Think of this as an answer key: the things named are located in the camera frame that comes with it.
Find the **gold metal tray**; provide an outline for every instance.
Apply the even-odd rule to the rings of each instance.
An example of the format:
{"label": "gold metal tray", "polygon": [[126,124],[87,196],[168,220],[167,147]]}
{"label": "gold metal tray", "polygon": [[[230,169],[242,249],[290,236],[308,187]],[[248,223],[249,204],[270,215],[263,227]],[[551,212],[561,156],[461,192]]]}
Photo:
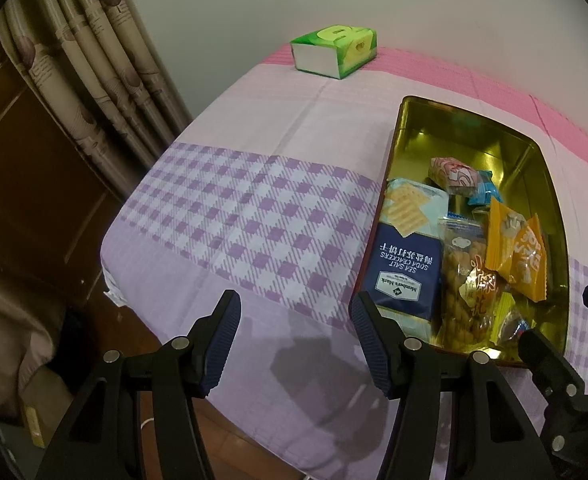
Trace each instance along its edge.
{"label": "gold metal tray", "polygon": [[[563,352],[569,311],[567,243],[561,209],[540,148],[532,139],[481,115],[406,97],[392,141],[387,180],[404,177],[431,183],[427,170],[434,156],[453,156],[477,170],[491,170],[492,181],[507,206],[525,218],[538,213],[548,237],[548,298],[539,303],[522,298],[518,307]],[[472,218],[465,197],[452,197],[450,211]],[[519,361],[516,348],[503,350],[498,359],[504,364]]]}

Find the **orange snack wrapper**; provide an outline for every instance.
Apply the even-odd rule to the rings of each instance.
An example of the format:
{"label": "orange snack wrapper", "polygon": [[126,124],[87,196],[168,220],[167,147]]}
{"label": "orange snack wrapper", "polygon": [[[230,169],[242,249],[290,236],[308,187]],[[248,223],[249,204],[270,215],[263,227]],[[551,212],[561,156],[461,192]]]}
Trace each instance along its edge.
{"label": "orange snack wrapper", "polygon": [[548,295],[548,254],[538,215],[529,220],[492,197],[485,267],[534,302]]}
{"label": "orange snack wrapper", "polygon": [[516,239],[508,282],[535,303],[548,296],[548,254],[537,214],[527,221]]}
{"label": "orange snack wrapper", "polygon": [[508,282],[512,270],[514,244],[524,225],[525,217],[522,214],[513,211],[492,197],[487,229],[485,268],[495,270]]}

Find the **white label tag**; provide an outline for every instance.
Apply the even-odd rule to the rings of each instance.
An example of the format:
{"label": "white label tag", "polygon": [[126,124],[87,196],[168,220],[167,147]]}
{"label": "white label tag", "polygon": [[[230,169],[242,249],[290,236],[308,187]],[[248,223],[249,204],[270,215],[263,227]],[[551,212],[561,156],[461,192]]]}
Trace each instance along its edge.
{"label": "white label tag", "polygon": [[470,242],[467,238],[462,238],[460,236],[452,240],[452,245],[461,249],[469,247],[471,243],[472,242]]}
{"label": "white label tag", "polygon": [[376,290],[397,300],[418,301],[421,283],[404,274],[380,272],[376,280]]}

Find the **cloth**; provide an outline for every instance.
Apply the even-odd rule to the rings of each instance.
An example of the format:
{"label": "cloth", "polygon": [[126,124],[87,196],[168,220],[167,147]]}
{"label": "cloth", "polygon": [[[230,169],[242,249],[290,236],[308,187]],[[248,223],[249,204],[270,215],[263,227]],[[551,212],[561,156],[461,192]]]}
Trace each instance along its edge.
{"label": "cloth", "polygon": [[20,414],[19,396],[54,357],[64,316],[48,291],[0,270],[0,418]]}
{"label": "cloth", "polygon": [[[374,478],[396,414],[346,310],[407,95],[481,113],[540,146],[570,254],[565,356],[588,391],[588,137],[531,96],[437,60],[380,48],[331,80],[297,72],[287,48],[278,51],[179,136],[101,249],[122,297],[161,341],[210,314],[226,288],[239,292],[242,320],[209,399],[319,480]],[[504,374],[540,429],[545,402],[529,372]],[[447,460],[445,411],[433,478]]]}

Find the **pink candy wrapper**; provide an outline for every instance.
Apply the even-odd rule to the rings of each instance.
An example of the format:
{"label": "pink candy wrapper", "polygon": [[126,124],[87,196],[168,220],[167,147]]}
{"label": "pink candy wrapper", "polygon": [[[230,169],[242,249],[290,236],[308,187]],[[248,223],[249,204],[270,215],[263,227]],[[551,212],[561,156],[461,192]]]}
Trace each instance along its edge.
{"label": "pink candy wrapper", "polygon": [[478,185],[478,171],[451,156],[430,160],[427,176],[450,195],[472,196]]}

